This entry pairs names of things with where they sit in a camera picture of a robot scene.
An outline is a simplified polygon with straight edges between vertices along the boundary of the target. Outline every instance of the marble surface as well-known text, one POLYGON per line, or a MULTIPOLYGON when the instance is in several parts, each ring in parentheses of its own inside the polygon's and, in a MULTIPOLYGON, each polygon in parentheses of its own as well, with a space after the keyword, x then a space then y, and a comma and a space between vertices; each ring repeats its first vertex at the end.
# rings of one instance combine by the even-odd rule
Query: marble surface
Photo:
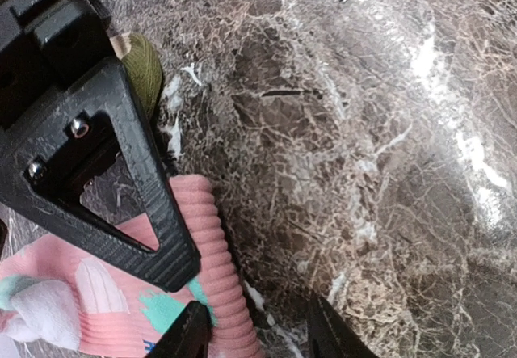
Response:
MULTIPOLYGON (((159 128, 216 185, 268 356, 306 356, 311 289, 380 357, 517 356, 517 0, 104 1, 174 82, 159 128)), ((13 251, 40 231, 9 215, 13 251)))

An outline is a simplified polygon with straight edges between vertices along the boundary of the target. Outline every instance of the black plastic bracket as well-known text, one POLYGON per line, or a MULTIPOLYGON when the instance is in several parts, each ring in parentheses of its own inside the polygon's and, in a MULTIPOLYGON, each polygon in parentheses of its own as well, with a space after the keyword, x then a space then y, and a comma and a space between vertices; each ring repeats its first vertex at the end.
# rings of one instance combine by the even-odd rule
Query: black plastic bracket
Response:
POLYGON ((89 0, 0 6, 0 201, 166 291, 200 269, 149 122, 89 0), (79 203, 121 152, 160 243, 152 250, 79 203))
POLYGON ((6 245, 8 235, 7 225, 0 219, 0 255, 2 255, 3 247, 6 245))
POLYGON ((310 358, 379 358, 359 339, 332 305, 313 293, 307 313, 310 358))
POLYGON ((192 301, 145 358, 206 358, 210 328, 208 308, 192 301))

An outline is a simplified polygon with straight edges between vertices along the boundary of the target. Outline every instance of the teal pattern on sock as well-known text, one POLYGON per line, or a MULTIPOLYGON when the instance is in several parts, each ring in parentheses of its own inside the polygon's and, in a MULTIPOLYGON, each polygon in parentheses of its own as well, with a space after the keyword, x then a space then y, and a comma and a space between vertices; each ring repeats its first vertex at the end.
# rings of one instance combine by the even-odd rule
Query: teal pattern on sock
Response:
POLYGON ((194 295, 195 299, 208 307, 208 311, 210 311, 210 318, 212 319, 212 324, 217 326, 217 318, 213 313, 213 308, 208 304, 208 297, 203 292, 203 287, 201 287, 201 283, 197 280, 197 277, 191 280, 190 283, 187 284, 187 287, 190 289, 192 295, 194 295))
POLYGON ((25 275, 12 275, 0 281, 0 309, 14 311, 11 305, 11 298, 31 285, 39 283, 40 279, 25 275))
POLYGON ((146 307, 141 312, 151 322, 154 330, 162 335, 185 309, 183 303, 165 293, 151 293, 150 297, 140 295, 138 300, 146 307))

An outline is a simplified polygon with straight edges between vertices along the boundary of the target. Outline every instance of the sock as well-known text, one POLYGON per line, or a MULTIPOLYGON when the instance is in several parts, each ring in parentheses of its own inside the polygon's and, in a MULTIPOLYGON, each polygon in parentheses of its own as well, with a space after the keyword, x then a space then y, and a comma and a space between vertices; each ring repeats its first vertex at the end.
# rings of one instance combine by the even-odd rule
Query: sock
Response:
MULTIPOLYGON (((197 300, 212 315, 212 358, 263 357, 209 181, 177 176, 170 185, 201 253, 194 280, 177 293, 164 293, 46 234, 0 263, 0 334, 20 341, 42 338, 92 355, 141 358, 185 305, 197 300)), ((119 229, 158 246, 145 214, 119 229)))

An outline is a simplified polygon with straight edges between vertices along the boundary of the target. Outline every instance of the screw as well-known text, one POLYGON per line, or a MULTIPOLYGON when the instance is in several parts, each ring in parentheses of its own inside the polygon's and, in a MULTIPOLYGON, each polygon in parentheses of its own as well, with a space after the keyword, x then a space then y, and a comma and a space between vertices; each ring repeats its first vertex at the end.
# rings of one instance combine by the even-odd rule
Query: screw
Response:
POLYGON ((47 169, 40 160, 35 160, 29 165, 29 176, 33 180, 39 180, 44 177, 47 169))
POLYGON ((74 118, 70 125, 70 131, 75 138, 83 138, 90 131, 90 126, 82 118, 74 118))

